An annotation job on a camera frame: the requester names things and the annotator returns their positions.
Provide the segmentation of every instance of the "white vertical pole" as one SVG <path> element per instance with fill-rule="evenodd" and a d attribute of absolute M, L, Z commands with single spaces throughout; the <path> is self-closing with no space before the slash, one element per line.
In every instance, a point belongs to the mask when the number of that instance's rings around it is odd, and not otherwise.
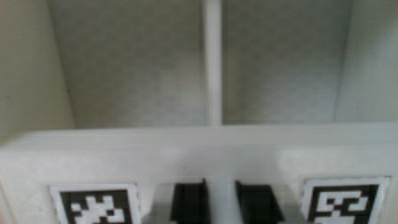
<path fill-rule="evenodd" d="M 207 84 L 207 124 L 221 125 L 221 0 L 204 1 L 204 73 Z"/>

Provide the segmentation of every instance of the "textured wall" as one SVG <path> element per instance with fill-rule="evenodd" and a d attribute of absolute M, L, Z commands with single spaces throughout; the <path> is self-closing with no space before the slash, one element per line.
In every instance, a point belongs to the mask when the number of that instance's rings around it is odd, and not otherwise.
<path fill-rule="evenodd" d="M 49 0 L 79 128 L 205 123 L 198 0 Z"/>
<path fill-rule="evenodd" d="M 225 0 L 225 123 L 332 122 L 349 0 Z"/>

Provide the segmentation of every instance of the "white surface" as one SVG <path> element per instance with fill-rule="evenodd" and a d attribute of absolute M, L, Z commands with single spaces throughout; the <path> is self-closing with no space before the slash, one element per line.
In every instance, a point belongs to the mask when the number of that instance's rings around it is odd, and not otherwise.
<path fill-rule="evenodd" d="M 60 198 L 61 192 L 74 192 L 74 191 L 108 191 L 108 190 L 125 190 L 127 192 L 127 204 L 129 204 L 129 214 L 131 214 L 131 222 L 140 224 L 140 205 L 138 205 L 138 189 L 134 184 L 95 184 L 95 185 L 53 185 L 49 186 L 51 198 L 54 203 L 56 215 L 60 224 L 67 224 L 67 217 L 65 217 L 65 210 L 63 210 L 63 203 Z M 72 211 L 81 211 L 79 204 L 70 204 Z M 76 224 L 93 224 L 97 219 L 97 212 L 106 213 L 106 210 L 113 208 L 113 200 L 111 197 L 102 198 L 102 203 L 95 204 L 93 197 L 86 198 L 86 206 L 88 210 L 83 212 L 81 219 L 77 219 Z M 115 209 L 115 215 L 111 220 L 113 222 L 120 222 L 117 220 L 124 219 L 120 210 Z"/>
<path fill-rule="evenodd" d="M 0 137 L 72 127 L 45 1 L 0 1 Z"/>
<path fill-rule="evenodd" d="M 398 1 L 355 0 L 337 121 L 398 120 Z"/>
<path fill-rule="evenodd" d="M 378 222 L 390 224 L 395 162 L 395 123 L 38 132 L 1 147 L 0 181 L 17 223 L 56 223 L 47 185 L 131 181 L 143 223 L 161 223 L 161 186 L 205 178 L 214 224 L 241 224 L 234 180 L 271 184 L 285 223 L 296 224 L 305 179 L 390 176 Z"/>
<path fill-rule="evenodd" d="M 204 0 L 204 72 L 207 124 L 221 125 L 221 0 Z"/>

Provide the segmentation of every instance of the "white panel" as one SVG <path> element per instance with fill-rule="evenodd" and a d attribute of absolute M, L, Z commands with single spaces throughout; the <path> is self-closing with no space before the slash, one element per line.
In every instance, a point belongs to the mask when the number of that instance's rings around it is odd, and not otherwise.
<path fill-rule="evenodd" d="M 175 181 L 209 183 L 214 224 L 241 224 L 234 180 L 271 184 L 285 223 L 301 223 L 305 179 L 390 176 L 378 224 L 398 210 L 398 124 L 33 133 L 0 151 L 0 180 L 17 223 L 56 223 L 47 185 L 136 182 L 141 215 Z"/>
<path fill-rule="evenodd" d="M 333 121 L 351 0 L 225 0 L 225 123 Z"/>
<path fill-rule="evenodd" d="M 355 0 L 337 121 L 398 120 L 398 1 Z"/>
<path fill-rule="evenodd" d="M 221 125 L 221 0 L 204 0 L 204 71 L 207 123 Z"/>
<path fill-rule="evenodd" d="M 79 128 L 205 124 L 198 0 L 49 0 Z"/>
<path fill-rule="evenodd" d="M 45 1 L 0 1 L 0 136 L 72 127 Z"/>
<path fill-rule="evenodd" d="M 8 203 L 6 203 L 1 185 L 0 185 L 0 223 L 13 224 L 13 217 L 10 214 Z"/>

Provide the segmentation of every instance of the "gray wall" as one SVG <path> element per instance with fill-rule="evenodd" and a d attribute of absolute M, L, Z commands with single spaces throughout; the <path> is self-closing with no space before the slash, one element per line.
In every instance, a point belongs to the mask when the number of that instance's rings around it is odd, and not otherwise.
<path fill-rule="evenodd" d="M 337 121 L 398 121 L 398 1 L 353 9 Z"/>
<path fill-rule="evenodd" d="M 225 123 L 332 122 L 349 0 L 225 0 Z"/>
<path fill-rule="evenodd" d="M 198 0 L 49 0 L 79 128 L 204 125 Z"/>

